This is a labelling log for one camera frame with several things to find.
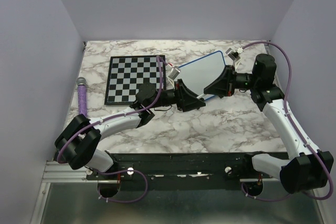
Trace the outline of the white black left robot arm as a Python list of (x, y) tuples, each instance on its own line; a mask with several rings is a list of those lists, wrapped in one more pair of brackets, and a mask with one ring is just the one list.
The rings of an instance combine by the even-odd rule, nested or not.
[(82, 167), (98, 170), (104, 179), (116, 175), (115, 161), (106, 151), (97, 149), (99, 142), (116, 133), (137, 129), (153, 118), (152, 108), (175, 105), (188, 112), (204, 107), (205, 101), (188, 89), (182, 80), (169, 90), (157, 89), (152, 83), (140, 85), (135, 101), (125, 110), (106, 118), (89, 119), (75, 116), (55, 141), (57, 162), (67, 163), (73, 170)]

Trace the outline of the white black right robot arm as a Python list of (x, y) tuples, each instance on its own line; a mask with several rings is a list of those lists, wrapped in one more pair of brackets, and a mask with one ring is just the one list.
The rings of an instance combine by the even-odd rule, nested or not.
[(225, 66), (222, 73), (206, 88), (205, 94), (230, 97), (235, 90), (249, 90), (253, 102), (270, 120), (282, 140), (288, 159), (275, 158), (267, 153), (246, 155), (242, 173), (249, 178), (259, 172), (280, 180), (290, 194), (329, 185), (333, 165), (329, 151), (321, 151), (291, 115), (282, 90), (274, 84), (276, 63), (273, 56), (258, 54), (251, 73), (238, 73), (234, 66)]

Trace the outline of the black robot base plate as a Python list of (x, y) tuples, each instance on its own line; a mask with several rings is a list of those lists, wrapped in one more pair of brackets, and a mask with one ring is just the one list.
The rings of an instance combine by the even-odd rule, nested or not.
[(92, 172), (105, 190), (240, 190), (244, 183), (251, 195), (259, 195), (267, 182), (264, 172), (253, 170), (249, 153), (146, 153), (113, 154), (116, 171), (121, 175)]

